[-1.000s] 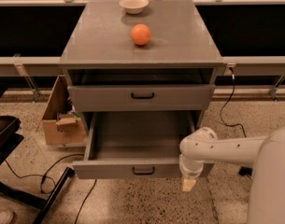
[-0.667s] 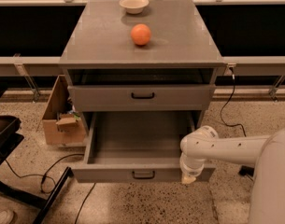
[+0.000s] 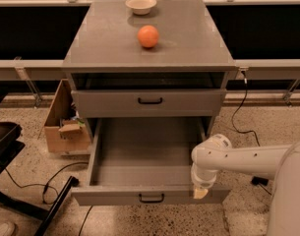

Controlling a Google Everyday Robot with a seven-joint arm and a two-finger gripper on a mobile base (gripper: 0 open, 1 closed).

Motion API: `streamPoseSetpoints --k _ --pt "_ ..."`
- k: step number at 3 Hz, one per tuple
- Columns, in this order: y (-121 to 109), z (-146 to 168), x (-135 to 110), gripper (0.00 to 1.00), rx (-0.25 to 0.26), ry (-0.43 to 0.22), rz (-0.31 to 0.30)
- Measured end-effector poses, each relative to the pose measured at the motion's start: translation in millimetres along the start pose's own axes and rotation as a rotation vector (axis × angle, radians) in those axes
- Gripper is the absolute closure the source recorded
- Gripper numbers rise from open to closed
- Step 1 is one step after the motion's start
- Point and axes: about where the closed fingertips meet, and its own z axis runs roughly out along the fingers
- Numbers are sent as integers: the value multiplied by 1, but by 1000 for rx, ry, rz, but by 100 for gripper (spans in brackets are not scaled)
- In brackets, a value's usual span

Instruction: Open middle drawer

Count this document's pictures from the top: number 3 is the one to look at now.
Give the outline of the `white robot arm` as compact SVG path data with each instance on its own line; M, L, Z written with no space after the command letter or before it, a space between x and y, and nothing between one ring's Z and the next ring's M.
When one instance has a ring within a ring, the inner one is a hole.
M194 197L204 198L220 170L273 181L267 236L300 236L300 141L292 145L234 148L222 134L191 153Z

